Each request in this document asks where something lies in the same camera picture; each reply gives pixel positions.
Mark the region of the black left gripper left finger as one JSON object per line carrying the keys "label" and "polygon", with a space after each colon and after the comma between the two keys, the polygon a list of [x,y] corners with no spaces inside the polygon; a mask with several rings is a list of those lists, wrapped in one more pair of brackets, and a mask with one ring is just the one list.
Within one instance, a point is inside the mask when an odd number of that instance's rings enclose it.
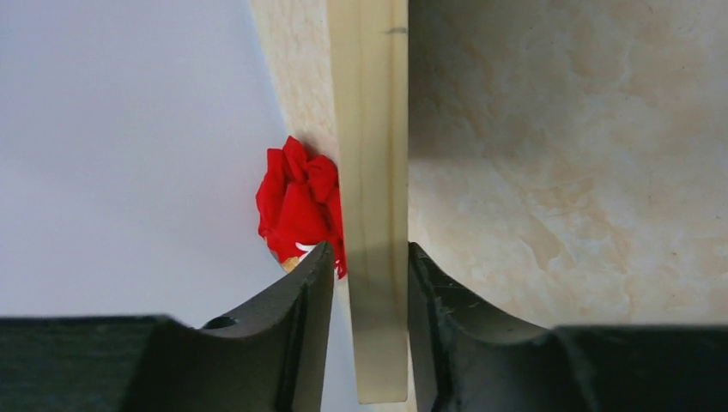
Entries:
{"label": "black left gripper left finger", "polygon": [[322,243],[194,329],[167,316],[3,318],[4,411],[318,411],[333,297]]}

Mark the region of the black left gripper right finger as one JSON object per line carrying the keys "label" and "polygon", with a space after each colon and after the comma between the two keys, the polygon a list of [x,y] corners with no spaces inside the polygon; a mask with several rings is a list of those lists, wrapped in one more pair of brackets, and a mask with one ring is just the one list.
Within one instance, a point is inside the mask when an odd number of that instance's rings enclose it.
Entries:
{"label": "black left gripper right finger", "polygon": [[420,411],[724,411],[725,325],[544,329],[409,244],[409,342]]}

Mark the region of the light wooden picture frame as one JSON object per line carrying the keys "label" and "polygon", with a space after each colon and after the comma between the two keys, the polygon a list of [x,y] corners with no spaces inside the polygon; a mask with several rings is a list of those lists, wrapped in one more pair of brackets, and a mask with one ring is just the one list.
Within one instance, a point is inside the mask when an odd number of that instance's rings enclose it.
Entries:
{"label": "light wooden picture frame", "polygon": [[360,403],[408,396],[408,4],[330,1],[343,231]]}

